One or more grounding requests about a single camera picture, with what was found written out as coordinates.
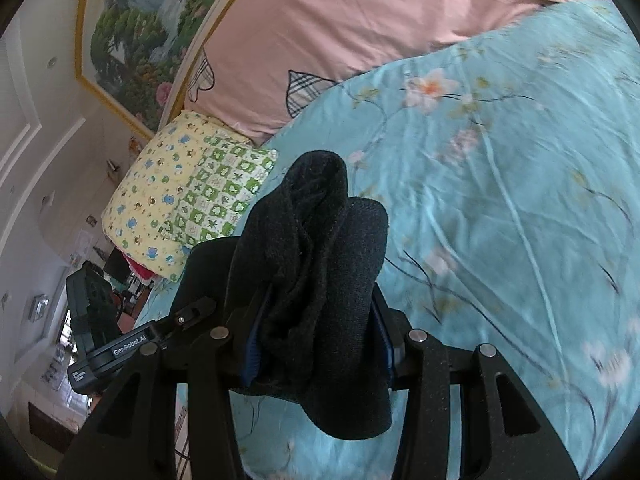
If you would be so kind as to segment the pink quilt with plaid hearts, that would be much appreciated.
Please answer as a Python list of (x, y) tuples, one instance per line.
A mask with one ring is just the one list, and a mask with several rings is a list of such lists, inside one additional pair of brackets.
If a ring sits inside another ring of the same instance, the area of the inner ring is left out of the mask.
[(208, 26), (187, 110), (265, 141), (353, 76), (572, 0), (233, 0)]

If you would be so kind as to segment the gold framed landscape painting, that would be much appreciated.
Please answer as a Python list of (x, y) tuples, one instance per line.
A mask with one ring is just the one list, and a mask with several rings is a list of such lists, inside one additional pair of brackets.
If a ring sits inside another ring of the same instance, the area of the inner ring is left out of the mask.
[(143, 139), (177, 115), (196, 51), (234, 0), (78, 0), (75, 75)]

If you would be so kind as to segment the yellow cartoon print pillow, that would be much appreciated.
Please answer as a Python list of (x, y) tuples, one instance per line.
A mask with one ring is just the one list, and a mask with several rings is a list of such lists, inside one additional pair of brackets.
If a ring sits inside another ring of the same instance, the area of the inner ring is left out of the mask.
[(160, 232), (209, 142), (234, 132), (185, 110), (142, 148), (101, 216), (104, 234), (133, 262), (178, 281), (186, 250)]

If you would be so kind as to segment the green checkered pillow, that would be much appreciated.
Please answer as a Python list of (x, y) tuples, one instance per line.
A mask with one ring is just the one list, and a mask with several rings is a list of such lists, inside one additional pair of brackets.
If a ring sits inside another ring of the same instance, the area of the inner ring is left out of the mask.
[(243, 214), (276, 166), (272, 148), (233, 139), (206, 136), (206, 149), (185, 184), (178, 188), (174, 209), (160, 232), (184, 247), (231, 236)]

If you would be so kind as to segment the teal floral bed sheet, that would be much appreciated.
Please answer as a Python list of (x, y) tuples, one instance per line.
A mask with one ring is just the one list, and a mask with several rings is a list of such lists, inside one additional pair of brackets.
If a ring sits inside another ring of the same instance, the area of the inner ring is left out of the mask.
[(322, 93), (268, 142), (344, 160), (388, 217), (376, 281), (444, 344), (489, 342), (580, 478), (639, 404), (639, 46), (614, 3), (558, 3)]

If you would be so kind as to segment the black fleece pants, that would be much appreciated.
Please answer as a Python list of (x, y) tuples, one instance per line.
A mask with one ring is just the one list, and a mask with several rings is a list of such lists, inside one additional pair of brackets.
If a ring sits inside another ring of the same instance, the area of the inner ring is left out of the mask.
[(331, 437), (377, 437), (392, 423), (371, 311), (387, 225), (380, 203), (349, 195), (340, 156), (305, 153), (240, 235), (191, 250), (172, 310), (204, 299), (226, 324), (258, 301), (258, 363), (231, 388), (296, 403)]

